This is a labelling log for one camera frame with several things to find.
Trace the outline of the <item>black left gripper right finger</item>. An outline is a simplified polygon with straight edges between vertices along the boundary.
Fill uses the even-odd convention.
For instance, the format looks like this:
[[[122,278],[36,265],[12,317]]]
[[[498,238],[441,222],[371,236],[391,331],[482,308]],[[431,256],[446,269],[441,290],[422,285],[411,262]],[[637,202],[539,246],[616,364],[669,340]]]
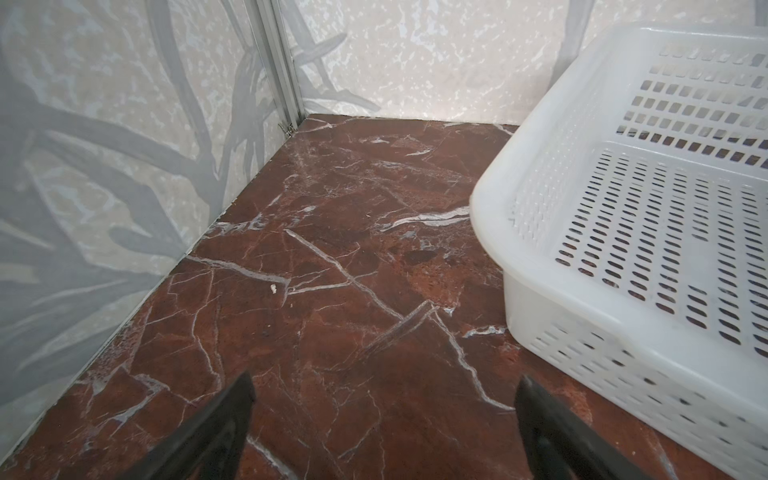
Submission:
[[[535,479],[648,477],[531,377],[521,378],[514,405]]]

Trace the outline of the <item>white perforated plastic basket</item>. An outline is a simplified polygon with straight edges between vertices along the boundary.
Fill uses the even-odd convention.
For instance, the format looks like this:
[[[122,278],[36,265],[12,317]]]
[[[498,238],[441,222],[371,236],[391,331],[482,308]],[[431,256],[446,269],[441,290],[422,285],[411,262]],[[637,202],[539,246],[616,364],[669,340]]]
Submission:
[[[477,182],[526,349],[736,479],[767,475],[767,31],[616,25]]]

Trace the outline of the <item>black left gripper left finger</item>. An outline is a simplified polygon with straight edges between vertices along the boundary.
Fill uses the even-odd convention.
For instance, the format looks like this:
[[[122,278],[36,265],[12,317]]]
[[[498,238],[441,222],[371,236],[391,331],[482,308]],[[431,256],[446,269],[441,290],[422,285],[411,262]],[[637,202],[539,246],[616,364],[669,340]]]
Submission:
[[[255,388],[242,372],[121,479],[233,479],[248,434]]]

